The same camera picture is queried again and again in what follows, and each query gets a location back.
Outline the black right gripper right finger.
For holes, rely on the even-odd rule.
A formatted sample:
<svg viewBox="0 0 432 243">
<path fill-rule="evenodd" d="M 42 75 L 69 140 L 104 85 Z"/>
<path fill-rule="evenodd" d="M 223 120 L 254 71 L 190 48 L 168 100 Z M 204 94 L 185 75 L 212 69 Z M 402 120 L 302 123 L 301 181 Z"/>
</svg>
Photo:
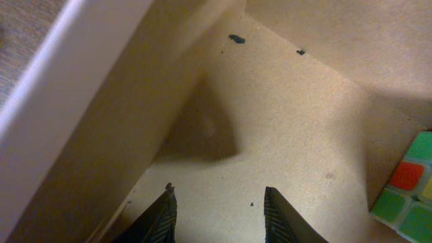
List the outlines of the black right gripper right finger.
<svg viewBox="0 0 432 243">
<path fill-rule="evenodd" d="M 265 188 L 266 243 L 328 243 L 274 187 Z"/>
</svg>

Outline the colourful puzzle cube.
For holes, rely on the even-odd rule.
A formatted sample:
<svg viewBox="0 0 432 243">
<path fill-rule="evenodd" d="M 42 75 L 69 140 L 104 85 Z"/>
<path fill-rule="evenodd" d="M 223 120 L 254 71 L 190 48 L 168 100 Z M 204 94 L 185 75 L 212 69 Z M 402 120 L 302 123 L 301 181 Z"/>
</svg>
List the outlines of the colourful puzzle cube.
<svg viewBox="0 0 432 243">
<path fill-rule="evenodd" d="M 410 242 L 431 243 L 431 132 L 419 132 L 370 214 Z"/>
</svg>

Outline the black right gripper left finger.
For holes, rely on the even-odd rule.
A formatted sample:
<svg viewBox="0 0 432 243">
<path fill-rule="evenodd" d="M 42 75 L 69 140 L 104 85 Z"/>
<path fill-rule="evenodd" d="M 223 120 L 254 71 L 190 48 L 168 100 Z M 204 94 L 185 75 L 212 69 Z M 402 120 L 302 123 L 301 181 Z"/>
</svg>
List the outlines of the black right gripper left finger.
<svg viewBox="0 0 432 243">
<path fill-rule="evenodd" d="M 177 200 L 169 182 L 164 193 L 112 243 L 175 243 Z"/>
</svg>

